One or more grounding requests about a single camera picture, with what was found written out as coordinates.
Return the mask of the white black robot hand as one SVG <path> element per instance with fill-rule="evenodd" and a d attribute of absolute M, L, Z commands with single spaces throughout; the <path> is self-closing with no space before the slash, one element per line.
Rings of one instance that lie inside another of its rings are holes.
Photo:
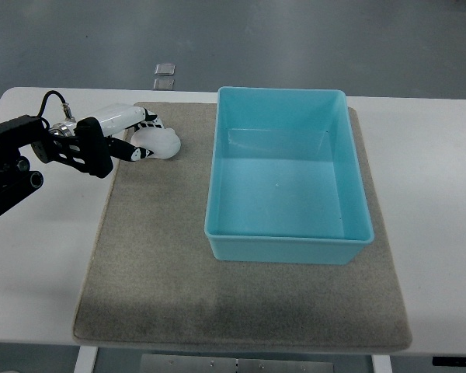
<path fill-rule="evenodd" d="M 103 136 L 106 139 L 109 153 L 118 159 L 128 162 L 141 160 L 141 152 L 130 142 L 113 138 L 114 134 L 118 134 L 131 127 L 135 129 L 135 132 L 146 127 L 164 128 L 157 114 L 143 107 L 128 104 L 113 104 L 90 114 L 89 117 L 98 120 Z"/>

